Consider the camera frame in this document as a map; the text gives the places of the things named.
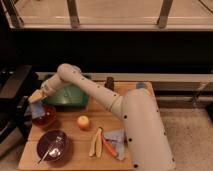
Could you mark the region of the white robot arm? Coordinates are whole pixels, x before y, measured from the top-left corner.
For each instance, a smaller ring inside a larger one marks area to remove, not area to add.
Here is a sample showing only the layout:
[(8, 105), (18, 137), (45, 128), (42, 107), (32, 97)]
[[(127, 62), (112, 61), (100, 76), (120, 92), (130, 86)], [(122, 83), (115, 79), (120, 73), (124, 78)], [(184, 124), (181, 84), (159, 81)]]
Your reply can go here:
[(29, 97), (29, 102), (43, 100), (68, 84), (81, 88), (123, 121), (134, 171), (175, 171), (176, 164), (155, 97), (147, 88), (132, 89), (120, 95), (87, 79), (78, 67), (61, 64)]

